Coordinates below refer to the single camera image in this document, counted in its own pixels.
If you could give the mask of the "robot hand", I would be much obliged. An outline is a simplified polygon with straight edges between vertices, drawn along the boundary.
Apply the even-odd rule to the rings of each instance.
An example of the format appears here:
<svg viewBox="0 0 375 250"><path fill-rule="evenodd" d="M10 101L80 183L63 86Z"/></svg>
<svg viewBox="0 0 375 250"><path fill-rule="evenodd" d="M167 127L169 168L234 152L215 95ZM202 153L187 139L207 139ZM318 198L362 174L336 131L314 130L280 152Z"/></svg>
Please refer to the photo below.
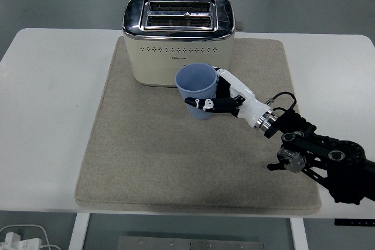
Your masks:
<svg viewBox="0 0 375 250"><path fill-rule="evenodd" d="M230 113L242 118L254 129L264 132L277 120L271 107L258 101L255 94L226 69L216 67L218 76L214 98L184 99L185 104L208 113Z"/></svg>

